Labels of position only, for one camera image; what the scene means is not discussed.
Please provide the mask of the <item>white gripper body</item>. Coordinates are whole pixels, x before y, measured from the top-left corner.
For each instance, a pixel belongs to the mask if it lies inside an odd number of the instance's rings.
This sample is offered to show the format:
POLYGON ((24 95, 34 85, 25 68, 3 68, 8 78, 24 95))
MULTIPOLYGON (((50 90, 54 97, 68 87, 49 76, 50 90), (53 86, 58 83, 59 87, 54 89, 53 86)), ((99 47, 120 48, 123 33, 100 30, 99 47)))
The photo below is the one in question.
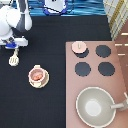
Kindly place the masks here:
POLYGON ((0 46, 4 46, 6 49, 16 49, 19 47, 25 47, 28 45, 28 40, 25 37, 14 38, 9 40, 0 40, 0 46))

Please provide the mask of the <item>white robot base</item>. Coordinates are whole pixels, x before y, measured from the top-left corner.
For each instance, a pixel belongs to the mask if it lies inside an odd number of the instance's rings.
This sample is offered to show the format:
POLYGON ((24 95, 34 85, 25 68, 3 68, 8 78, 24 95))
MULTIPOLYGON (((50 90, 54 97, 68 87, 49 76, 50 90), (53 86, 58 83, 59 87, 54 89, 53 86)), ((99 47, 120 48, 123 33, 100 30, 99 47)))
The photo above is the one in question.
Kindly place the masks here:
POLYGON ((66 11, 66 0, 44 0, 44 12, 50 14, 62 14, 66 11))

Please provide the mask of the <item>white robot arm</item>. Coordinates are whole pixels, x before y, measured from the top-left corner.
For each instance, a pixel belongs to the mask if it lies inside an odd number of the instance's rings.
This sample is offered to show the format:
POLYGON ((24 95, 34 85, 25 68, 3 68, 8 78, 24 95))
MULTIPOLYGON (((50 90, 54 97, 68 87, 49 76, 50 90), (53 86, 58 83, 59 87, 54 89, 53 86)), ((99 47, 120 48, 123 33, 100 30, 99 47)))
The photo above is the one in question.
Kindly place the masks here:
POLYGON ((18 48, 13 28, 25 32, 31 27, 28 0, 0 0, 0 46, 4 45, 6 49, 18 48))

